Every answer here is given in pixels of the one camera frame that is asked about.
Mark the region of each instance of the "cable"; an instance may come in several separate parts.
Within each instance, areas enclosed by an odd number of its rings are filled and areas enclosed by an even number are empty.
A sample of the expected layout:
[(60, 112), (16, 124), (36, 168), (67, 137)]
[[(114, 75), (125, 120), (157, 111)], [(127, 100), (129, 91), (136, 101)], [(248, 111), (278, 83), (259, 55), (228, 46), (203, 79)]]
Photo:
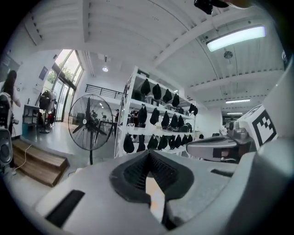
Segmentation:
[(24, 163), (21, 166), (15, 168), (14, 170), (19, 169), (20, 167), (22, 167), (26, 163), (26, 161), (27, 161), (27, 150), (30, 148), (30, 146), (27, 147), (27, 149), (24, 151)]

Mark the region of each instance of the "white ceiling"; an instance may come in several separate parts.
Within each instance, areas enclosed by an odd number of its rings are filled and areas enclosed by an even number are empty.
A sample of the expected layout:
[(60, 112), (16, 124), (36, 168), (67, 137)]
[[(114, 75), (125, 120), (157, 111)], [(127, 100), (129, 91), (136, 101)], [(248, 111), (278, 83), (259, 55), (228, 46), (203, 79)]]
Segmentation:
[[(99, 58), (104, 55), (117, 79), (129, 77), (138, 65), (172, 89), (185, 88), (198, 104), (223, 111), (259, 104), (283, 73), (282, 46), (270, 19), (257, 7), (214, 8), (208, 16), (193, 0), (45, 0), (27, 20), (35, 24), (27, 30), (39, 50), (91, 51), (95, 76), (102, 73), (105, 62)], [(266, 27), (265, 38), (215, 52), (206, 46), (221, 35), (257, 25)], [(230, 60), (224, 58), (226, 51), (233, 54)], [(242, 97), (252, 101), (225, 104)]]

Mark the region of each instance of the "railing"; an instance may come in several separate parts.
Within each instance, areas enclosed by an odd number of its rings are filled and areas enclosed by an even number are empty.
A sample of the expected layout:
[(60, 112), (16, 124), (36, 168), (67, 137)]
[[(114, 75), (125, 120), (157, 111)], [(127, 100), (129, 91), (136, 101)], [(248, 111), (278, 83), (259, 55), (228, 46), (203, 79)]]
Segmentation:
[(106, 89), (99, 86), (93, 86), (89, 84), (87, 84), (86, 93), (91, 93), (94, 95), (102, 95), (102, 96), (106, 96), (106, 97), (117, 99), (117, 100), (121, 100), (123, 96), (122, 92)]

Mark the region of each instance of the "stairs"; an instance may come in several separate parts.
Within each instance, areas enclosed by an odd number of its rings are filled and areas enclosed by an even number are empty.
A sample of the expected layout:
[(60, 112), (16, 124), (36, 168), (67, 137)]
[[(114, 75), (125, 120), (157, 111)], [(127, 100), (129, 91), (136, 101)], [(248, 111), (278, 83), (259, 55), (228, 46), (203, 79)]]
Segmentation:
[[(24, 163), (24, 153), (28, 147), (29, 144), (20, 139), (12, 142), (13, 158), (16, 167)], [(68, 161), (65, 157), (42, 151), (34, 146), (27, 150), (26, 157), (26, 163), (17, 170), (50, 187), (58, 183), (68, 167)]]

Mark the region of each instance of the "ceiling light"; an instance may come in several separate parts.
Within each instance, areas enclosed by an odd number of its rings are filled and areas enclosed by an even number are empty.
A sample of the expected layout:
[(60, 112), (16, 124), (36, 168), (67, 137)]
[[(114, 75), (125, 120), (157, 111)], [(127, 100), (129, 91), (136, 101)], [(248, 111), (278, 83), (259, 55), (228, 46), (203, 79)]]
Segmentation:
[(213, 52), (220, 48), (238, 43), (247, 41), (250, 39), (262, 38), (266, 36), (266, 28), (264, 26), (259, 26), (255, 28), (248, 28), (232, 34), (220, 37), (216, 40), (213, 40), (207, 43), (208, 49)]
[(242, 112), (228, 112), (228, 115), (242, 115)]
[(238, 100), (238, 101), (226, 101), (226, 104), (233, 104), (233, 103), (241, 103), (241, 102), (249, 102), (250, 99), (246, 100)]

